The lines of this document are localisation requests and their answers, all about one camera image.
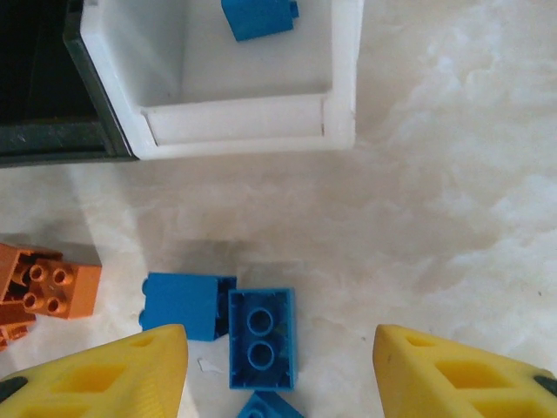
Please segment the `lego brick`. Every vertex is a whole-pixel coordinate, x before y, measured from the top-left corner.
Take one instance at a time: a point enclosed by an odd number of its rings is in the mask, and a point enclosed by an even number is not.
[[[235,288],[235,277],[150,273],[139,324],[143,330],[181,324],[189,340],[216,340],[228,334],[228,292]]]
[[[291,0],[221,0],[238,42],[294,29],[298,4]]]
[[[29,270],[38,259],[61,260],[62,253],[48,248],[0,243],[0,301],[23,298],[30,283]]]
[[[0,303],[0,334],[4,341],[14,341],[27,335],[27,326],[37,320],[33,313],[25,312],[22,301]]]
[[[175,417],[187,359],[181,326],[132,335],[7,376],[0,381],[0,416]]]
[[[293,390],[298,374],[294,289],[229,294],[230,388]]]
[[[255,392],[238,418],[304,418],[275,392]]]
[[[100,274],[101,266],[37,260],[29,270],[29,291],[23,297],[25,310],[63,319],[91,316]]]
[[[412,329],[379,325],[373,367],[385,418],[557,417],[547,370]]]

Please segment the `orange lego brick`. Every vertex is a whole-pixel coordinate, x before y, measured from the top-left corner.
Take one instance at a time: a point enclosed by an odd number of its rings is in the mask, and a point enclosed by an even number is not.
[[[1,339],[15,341],[23,338],[29,333],[27,326],[34,324],[36,320],[33,313],[25,312],[22,301],[0,303]]]
[[[62,253],[48,248],[0,243],[0,301],[21,300],[29,285],[29,270],[38,259],[61,260]]]
[[[37,260],[29,270],[25,310],[66,320],[91,316],[100,275],[101,266]]]

